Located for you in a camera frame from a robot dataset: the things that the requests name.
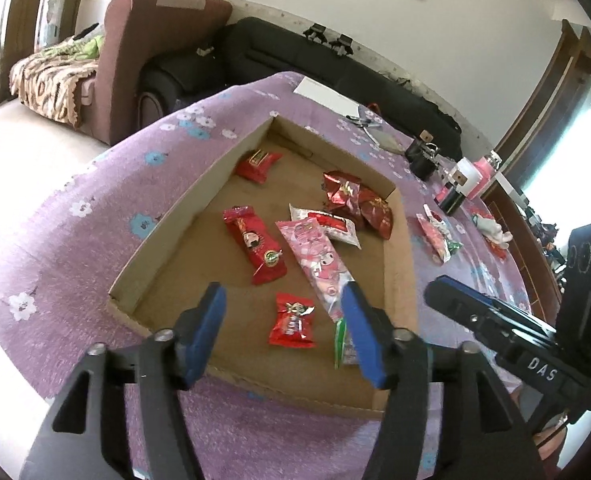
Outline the pink cartoon snack packet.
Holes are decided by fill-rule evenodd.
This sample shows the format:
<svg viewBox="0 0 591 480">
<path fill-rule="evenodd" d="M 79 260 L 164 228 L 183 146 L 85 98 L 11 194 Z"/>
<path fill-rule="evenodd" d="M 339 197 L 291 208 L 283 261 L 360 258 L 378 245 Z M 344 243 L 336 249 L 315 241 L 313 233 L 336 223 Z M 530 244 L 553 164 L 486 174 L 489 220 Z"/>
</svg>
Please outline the pink cartoon snack packet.
<svg viewBox="0 0 591 480">
<path fill-rule="evenodd" d="M 342 320 L 342 290 L 354 278 L 323 227 L 314 218 L 277 221 L 276 226 L 332 321 Z"/>
</svg>

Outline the small red candy packet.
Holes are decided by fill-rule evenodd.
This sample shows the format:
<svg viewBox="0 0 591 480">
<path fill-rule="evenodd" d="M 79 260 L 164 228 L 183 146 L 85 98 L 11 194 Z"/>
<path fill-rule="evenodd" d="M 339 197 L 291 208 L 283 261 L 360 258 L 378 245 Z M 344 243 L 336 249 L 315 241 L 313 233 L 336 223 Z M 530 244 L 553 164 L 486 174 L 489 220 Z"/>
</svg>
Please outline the small red candy packet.
<svg viewBox="0 0 591 480">
<path fill-rule="evenodd" d="M 276 297 L 277 318 L 268 342 L 273 346 L 293 349 L 315 347 L 312 319 L 313 300 L 279 292 Z"/>
</svg>

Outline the long red candy bar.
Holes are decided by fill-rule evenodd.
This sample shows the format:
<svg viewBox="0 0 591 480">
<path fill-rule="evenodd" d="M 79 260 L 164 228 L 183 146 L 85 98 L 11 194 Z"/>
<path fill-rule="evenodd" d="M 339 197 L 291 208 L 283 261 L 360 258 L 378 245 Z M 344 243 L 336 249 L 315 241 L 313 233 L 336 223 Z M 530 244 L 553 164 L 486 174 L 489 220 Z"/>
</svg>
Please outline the long red candy bar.
<svg viewBox="0 0 591 480">
<path fill-rule="evenodd" d="M 288 269 L 282 248 L 253 207 L 226 209 L 222 220 L 253 266 L 253 285 L 264 285 L 286 276 Z"/>
</svg>

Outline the white red sauce packet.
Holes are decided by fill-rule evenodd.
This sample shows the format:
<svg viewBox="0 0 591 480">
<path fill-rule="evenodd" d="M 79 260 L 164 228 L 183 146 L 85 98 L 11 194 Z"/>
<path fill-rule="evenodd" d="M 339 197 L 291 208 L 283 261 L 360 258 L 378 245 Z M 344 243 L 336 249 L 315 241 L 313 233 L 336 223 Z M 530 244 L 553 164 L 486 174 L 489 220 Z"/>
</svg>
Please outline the white red sauce packet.
<svg viewBox="0 0 591 480">
<path fill-rule="evenodd" d="M 299 221 L 306 218 L 315 219 L 324 230 L 330 240 L 336 240 L 361 249 L 355 223 L 347 218 L 329 214 L 329 212 L 297 208 L 289 205 L 289 213 L 292 221 Z"/>
</svg>

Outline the shiny dark red snack bag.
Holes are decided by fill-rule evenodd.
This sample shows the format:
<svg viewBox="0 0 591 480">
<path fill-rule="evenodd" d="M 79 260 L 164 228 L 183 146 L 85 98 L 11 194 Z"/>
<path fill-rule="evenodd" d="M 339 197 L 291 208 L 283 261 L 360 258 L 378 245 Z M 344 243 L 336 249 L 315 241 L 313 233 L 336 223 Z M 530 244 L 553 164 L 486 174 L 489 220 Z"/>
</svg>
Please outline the shiny dark red snack bag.
<svg viewBox="0 0 591 480">
<path fill-rule="evenodd" d="M 327 211 L 361 223 L 361 178 L 339 170 L 328 171 L 324 173 L 324 190 L 327 195 Z"/>
</svg>

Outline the green white candy packet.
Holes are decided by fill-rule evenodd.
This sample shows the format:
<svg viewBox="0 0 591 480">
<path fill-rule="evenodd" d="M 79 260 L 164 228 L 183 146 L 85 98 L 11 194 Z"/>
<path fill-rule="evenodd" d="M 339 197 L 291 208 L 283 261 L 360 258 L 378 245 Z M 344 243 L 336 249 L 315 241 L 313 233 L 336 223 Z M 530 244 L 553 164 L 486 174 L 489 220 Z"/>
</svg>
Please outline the green white candy packet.
<svg viewBox="0 0 591 480">
<path fill-rule="evenodd" d="M 345 318 L 335 322 L 333 348 L 335 348 L 335 368 L 358 364 L 357 352 Z"/>
</svg>

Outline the wooden brown cabinet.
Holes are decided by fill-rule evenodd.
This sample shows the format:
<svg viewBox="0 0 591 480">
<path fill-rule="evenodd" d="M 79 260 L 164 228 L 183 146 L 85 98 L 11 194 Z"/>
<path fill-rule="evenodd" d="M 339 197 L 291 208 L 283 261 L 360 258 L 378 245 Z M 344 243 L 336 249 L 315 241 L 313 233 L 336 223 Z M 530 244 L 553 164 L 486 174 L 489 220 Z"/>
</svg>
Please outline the wooden brown cabinet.
<svg viewBox="0 0 591 480">
<path fill-rule="evenodd" d="M 482 193 L 482 200 L 495 220 L 513 236 L 509 252 L 522 276 L 532 312 L 549 325 L 555 325 L 562 296 L 541 243 L 498 183 L 489 185 Z"/>
</svg>

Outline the brown cardboard box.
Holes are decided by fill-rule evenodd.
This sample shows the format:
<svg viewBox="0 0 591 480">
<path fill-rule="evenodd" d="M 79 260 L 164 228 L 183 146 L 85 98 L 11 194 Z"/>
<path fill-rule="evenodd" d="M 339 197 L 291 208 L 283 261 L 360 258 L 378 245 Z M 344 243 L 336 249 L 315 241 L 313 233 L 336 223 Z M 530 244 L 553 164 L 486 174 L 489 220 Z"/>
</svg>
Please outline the brown cardboard box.
<svg viewBox="0 0 591 480">
<path fill-rule="evenodd" d="M 358 177 L 393 214 L 389 238 L 361 233 L 338 244 L 311 282 L 278 230 L 294 207 L 321 209 L 326 172 Z M 347 148 L 283 118 L 251 132 L 189 186 L 118 274 L 109 305 L 120 322 L 150 335 L 196 307 L 208 284 L 224 286 L 227 310 L 208 372 L 263 396 L 319 413 L 378 419 L 387 396 L 335 353 L 335 322 L 313 313 L 314 347 L 275 346 L 277 297 L 319 302 L 346 266 L 367 299 L 396 326 L 416 328 L 414 259 L 403 196 Z"/>
</svg>

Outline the purple floral tablecloth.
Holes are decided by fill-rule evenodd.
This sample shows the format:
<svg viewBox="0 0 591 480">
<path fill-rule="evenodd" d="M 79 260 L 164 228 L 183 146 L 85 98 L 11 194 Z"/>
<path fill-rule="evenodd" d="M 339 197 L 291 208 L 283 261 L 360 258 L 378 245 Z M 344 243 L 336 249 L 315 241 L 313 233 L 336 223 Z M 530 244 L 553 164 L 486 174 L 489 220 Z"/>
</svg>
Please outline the purple floral tablecloth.
<svg viewBox="0 0 591 480">
<path fill-rule="evenodd" d="M 106 308 L 109 290 L 164 214 L 204 172 L 268 120 L 294 122 L 337 144 L 402 193 L 405 209 L 431 203 L 439 180 L 374 146 L 346 117 L 299 96 L 296 73 L 234 86 L 146 127 L 60 186 L 18 228 L 0 258 L 0 344 L 45 399 L 88 346 L 137 336 Z M 287 408 L 215 378 L 182 407 L 208 478 L 357 479 L 378 426 Z"/>
</svg>

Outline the black cylinder holder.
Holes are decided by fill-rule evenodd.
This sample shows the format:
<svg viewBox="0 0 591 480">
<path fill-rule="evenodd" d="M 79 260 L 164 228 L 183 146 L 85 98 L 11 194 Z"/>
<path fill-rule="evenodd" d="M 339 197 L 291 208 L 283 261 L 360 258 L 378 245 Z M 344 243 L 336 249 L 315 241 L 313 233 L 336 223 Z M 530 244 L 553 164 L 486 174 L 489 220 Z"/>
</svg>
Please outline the black cylinder holder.
<svg viewBox="0 0 591 480">
<path fill-rule="evenodd" d="M 446 216 L 451 216 L 465 199 L 459 188 L 466 184 L 467 180 L 468 178 L 456 169 L 452 177 L 445 182 L 443 190 L 435 196 L 434 202 Z"/>
<path fill-rule="evenodd" d="M 440 148 L 434 143 L 432 134 L 428 130 L 422 130 L 404 153 L 411 173 L 421 181 L 428 180 L 437 170 L 439 151 Z"/>
</svg>

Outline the white crumpled cloth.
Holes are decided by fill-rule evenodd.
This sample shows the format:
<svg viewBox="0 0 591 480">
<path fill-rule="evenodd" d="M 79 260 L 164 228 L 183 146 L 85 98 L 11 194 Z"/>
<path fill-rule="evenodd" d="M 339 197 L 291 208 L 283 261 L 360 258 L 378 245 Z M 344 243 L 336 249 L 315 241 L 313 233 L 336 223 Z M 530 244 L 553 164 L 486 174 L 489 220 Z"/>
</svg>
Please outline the white crumpled cloth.
<svg viewBox="0 0 591 480">
<path fill-rule="evenodd" d="M 509 249 L 513 235 L 511 232 L 505 231 L 493 217 L 487 218 L 483 214 L 472 214 L 472 221 L 489 244 L 498 249 Z"/>
</svg>

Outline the white plastic jar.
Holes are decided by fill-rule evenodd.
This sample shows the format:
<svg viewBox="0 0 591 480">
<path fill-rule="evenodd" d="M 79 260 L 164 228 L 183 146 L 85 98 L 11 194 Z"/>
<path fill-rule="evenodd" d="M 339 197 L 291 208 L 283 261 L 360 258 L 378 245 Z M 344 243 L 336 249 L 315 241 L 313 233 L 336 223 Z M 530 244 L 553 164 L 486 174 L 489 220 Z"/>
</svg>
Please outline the white plastic jar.
<svg viewBox="0 0 591 480">
<path fill-rule="evenodd" d="M 449 171 L 449 179 L 455 184 L 456 191 L 465 197 L 470 197 L 482 181 L 482 174 L 471 160 L 463 157 Z"/>
</svg>

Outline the pink sleeved bottle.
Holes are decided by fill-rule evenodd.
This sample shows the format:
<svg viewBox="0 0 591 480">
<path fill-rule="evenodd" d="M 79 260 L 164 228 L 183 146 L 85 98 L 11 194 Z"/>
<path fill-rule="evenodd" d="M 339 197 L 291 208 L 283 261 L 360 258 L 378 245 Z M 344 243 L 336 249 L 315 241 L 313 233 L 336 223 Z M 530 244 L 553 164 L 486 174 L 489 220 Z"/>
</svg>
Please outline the pink sleeved bottle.
<svg viewBox="0 0 591 480">
<path fill-rule="evenodd" d="M 502 162 L 501 156 L 495 151 L 490 151 L 489 154 L 484 155 L 477 162 L 474 162 L 473 166 L 481 174 L 481 180 L 472 190 L 471 198 L 477 198 L 482 193 L 483 188 L 492 181 Z"/>
</svg>

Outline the black pen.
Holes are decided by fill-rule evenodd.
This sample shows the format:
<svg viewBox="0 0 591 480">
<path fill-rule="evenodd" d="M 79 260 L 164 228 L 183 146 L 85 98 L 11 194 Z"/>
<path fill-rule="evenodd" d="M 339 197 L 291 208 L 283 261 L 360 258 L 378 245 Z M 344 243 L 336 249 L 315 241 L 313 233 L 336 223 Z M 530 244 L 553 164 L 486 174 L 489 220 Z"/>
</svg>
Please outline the black pen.
<svg viewBox="0 0 591 480">
<path fill-rule="evenodd" d="M 358 116 L 351 116 L 351 115 L 346 115 L 345 118 L 353 125 L 359 127 L 359 128 L 380 128 L 382 125 L 382 122 L 378 122 L 377 120 L 374 120 L 373 118 L 370 117 L 358 117 Z"/>
</svg>

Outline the brown patterned blanket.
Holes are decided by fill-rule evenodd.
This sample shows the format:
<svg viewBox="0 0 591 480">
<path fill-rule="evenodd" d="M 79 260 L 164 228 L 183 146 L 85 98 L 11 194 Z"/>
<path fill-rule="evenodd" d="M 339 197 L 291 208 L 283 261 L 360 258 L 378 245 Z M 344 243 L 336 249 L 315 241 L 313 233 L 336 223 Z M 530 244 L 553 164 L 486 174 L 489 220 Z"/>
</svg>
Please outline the brown patterned blanket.
<svg viewBox="0 0 591 480">
<path fill-rule="evenodd" d="M 9 73 L 9 90 L 22 104 L 54 122 L 78 128 L 78 85 L 96 75 L 96 58 L 34 53 L 16 62 Z"/>
</svg>

